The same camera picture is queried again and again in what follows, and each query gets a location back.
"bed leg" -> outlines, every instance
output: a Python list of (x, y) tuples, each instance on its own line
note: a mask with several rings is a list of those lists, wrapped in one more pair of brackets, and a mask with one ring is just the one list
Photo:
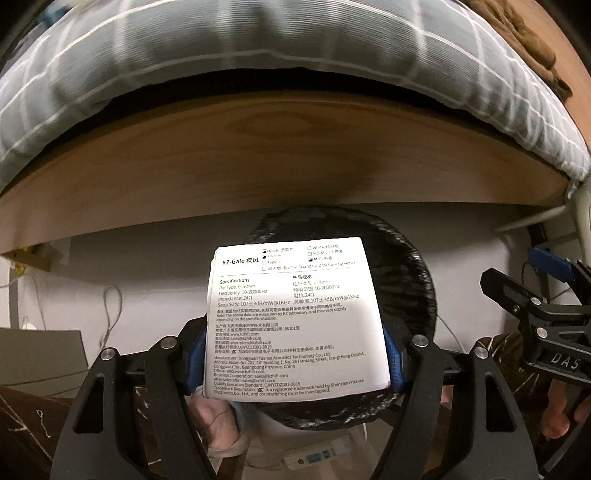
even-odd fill
[(579, 234), (582, 260), (591, 265), (591, 181), (579, 186), (570, 201), (570, 210)]

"floor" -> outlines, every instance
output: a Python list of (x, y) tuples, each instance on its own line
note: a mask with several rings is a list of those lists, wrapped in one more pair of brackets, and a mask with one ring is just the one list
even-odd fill
[[(509, 316), (480, 292), (479, 279), (490, 267), (519, 278), (529, 245), (527, 232), (493, 231), (519, 217), (515, 207), (417, 203), (357, 207), (394, 225), (421, 252), (434, 279), (439, 315), (463, 348), (512, 325)], [(122, 312), (106, 343), (121, 353), (147, 349), (205, 313), (215, 249), (240, 243), (265, 213), (253, 210), (174, 220), (54, 242), (52, 272), (31, 271), (20, 280), (21, 325), (79, 329), (92, 362), (107, 331), (108, 316), (113, 322), (119, 307), (115, 289), (109, 289), (106, 301), (103, 294), (108, 286), (116, 286), (123, 297)], [(436, 341), (460, 349), (440, 320)]]

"bed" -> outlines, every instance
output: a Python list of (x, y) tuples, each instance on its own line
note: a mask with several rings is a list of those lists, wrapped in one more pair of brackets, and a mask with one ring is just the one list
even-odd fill
[(569, 112), (454, 0), (75, 7), (0, 77), (0, 251), (302, 203), (562, 205), (591, 168), (573, 62)]

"wood grain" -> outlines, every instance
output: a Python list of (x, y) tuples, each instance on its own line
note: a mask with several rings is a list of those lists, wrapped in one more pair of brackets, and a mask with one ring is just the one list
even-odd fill
[(0, 251), (298, 204), (556, 205), (564, 175), (467, 126), (352, 95), (262, 93), (144, 112), (64, 145), (0, 197)]
[(565, 107), (579, 127), (587, 146), (591, 145), (591, 76), (569, 39), (552, 17), (535, 0), (511, 0), (525, 24), (556, 53), (556, 70), (573, 90)]

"blue gripper pad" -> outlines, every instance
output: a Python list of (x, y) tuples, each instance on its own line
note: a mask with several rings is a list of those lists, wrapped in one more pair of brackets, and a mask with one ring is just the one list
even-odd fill
[(536, 270), (552, 275), (556, 280), (570, 283), (574, 280), (573, 264), (541, 248), (530, 248), (527, 261)]
[[(384, 331), (386, 356), (388, 357), (388, 367), (390, 370), (390, 383), (392, 388), (398, 391), (406, 383), (402, 375), (402, 357), (386, 328), (382, 326), (382, 329)], [(205, 332), (203, 332), (189, 352), (187, 376), (184, 380), (185, 395), (192, 394), (198, 387), (203, 385), (203, 375), (205, 373), (205, 340), (206, 336)]]

